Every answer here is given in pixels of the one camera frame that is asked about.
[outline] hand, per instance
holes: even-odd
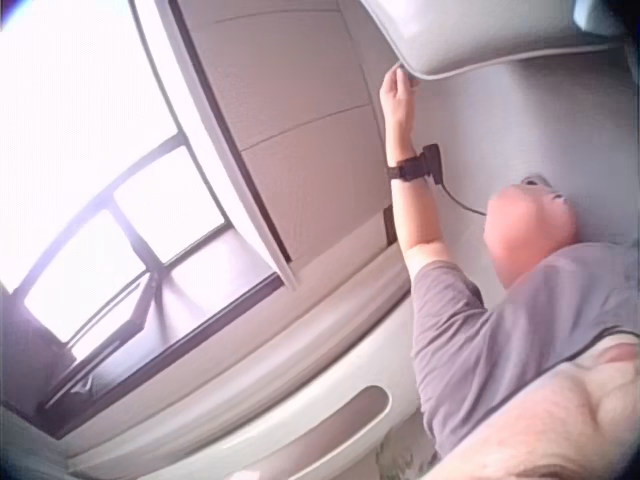
[[[398,65],[387,72],[380,87],[389,165],[415,155],[411,143],[415,101],[409,75]]]

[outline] man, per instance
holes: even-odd
[[[390,167],[416,155],[414,98],[380,89]],[[610,478],[640,431],[638,260],[575,243],[570,204],[541,177],[489,201],[485,242],[504,300],[487,310],[456,266],[426,179],[391,180],[412,280],[414,369],[441,462],[429,478]]]

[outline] window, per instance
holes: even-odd
[[[71,359],[46,407],[142,332],[163,279],[233,226],[127,0],[25,2],[0,61],[0,282]]]

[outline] window frame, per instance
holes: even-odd
[[[78,377],[86,377],[93,370],[95,370],[102,361],[106,360],[110,354],[114,353],[121,346],[125,345],[131,338],[139,333],[145,325],[146,316],[148,314],[151,303],[156,295],[157,287],[161,284],[162,280],[169,274],[169,272],[179,265],[181,262],[189,258],[195,252],[200,250],[206,244],[215,240],[221,234],[233,228],[233,225],[224,210],[220,200],[218,199],[215,191],[213,190],[211,183],[207,179],[202,166],[200,165],[194,150],[191,146],[189,138],[184,132],[182,123],[176,115],[175,109],[171,104],[165,86],[160,78],[158,69],[155,65],[153,56],[151,55],[149,45],[144,36],[141,22],[136,11],[134,2],[127,2],[129,4],[129,11],[131,18],[134,22],[138,39],[143,48],[145,57],[151,68],[153,78],[158,86],[162,99],[166,108],[169,111],[175,126],[176,133],[165,139],[159,145],[148,151],[145,155],[136,160],[125,171],[120,173],[114,180],[112,180],[106,187],[99,191],[87,202],[62,230],[54,237],[44,251],[38,256],[34,264],[31,266],[25,277],[20,284],[9,293],[10,298],[16,306],[17,312],[23,317],[29,317],[35,320],[35,323],[39,327],[42,327],[51,338],[52,342],[61,350],[70,352],[73,345],[82,339],[93,326],[97,325],[106,311],[119,302],[127,292],[139,283],[145,275],[149,275],[148,281],[141,287],[140,298],[138,299],[134,311],[131,317],[112,334],[105,338],[85,359],[74,362],[74,364],[65,370],[65,372],[58,377],[54,386],[51,389],[51,394],[43,402],[43,405],[50,405],[56,398],[59,398],[62,393],[73,388],[73,384],[79,382]],[[129,221],[125,213],[117,204],[114,194],[116,190],[124,185],[130,178],[137,173],[143,171],[145,168],[153,164],[154,162],[164,158],[166,155],[178,150],[179,148],[185,148],[189,158],[195,167],[200,180],[207,189],[212,201],[216,205],[216,208],[220,212],[223,221],[221,224],[213,228],[206,235],[196,240],[191,245],[185,247],[181,252],[175,255],[168,262],[163,263],[149,246],[146,240]],[[38,279],[49,267],[51,262],[56,258],[58,253],[69,243],[71,239],[93,218],[103,211],[108,211],[113,217],[119,229],[126,236],[134,253],[138,256],[141,262],[145,266],[145,271],[141,272],[135,278],[131,279],[125,284],[118,292],[116,292],[109,300],[103,304],[93,315],[86,319],[86,321],[76,330],[76,332],[66,341],[61,341],[58,337],[38,320],[38,318],[32,314],[25,305],[25,300],[34,287]]]

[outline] skin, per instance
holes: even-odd
[[[380,99],[387,161],[395,166],[416,154],[414,91],[401,68],[387,73]],[[412,280],[430,262],[452,261],[427,182],[392,180],[391,191]],[[485,241],[507,287],[575,241],[571,207],[547,187],[507,187],[487,210]],[[516,222],[519,228],[513,228]],[[532,233],[542,240],[527,243]],[[523,250],[526,255],[514,254]],[[638,337],[611,335],[548,371],[479,425],[427,478],[611,478],[640,431],[639,350]]]

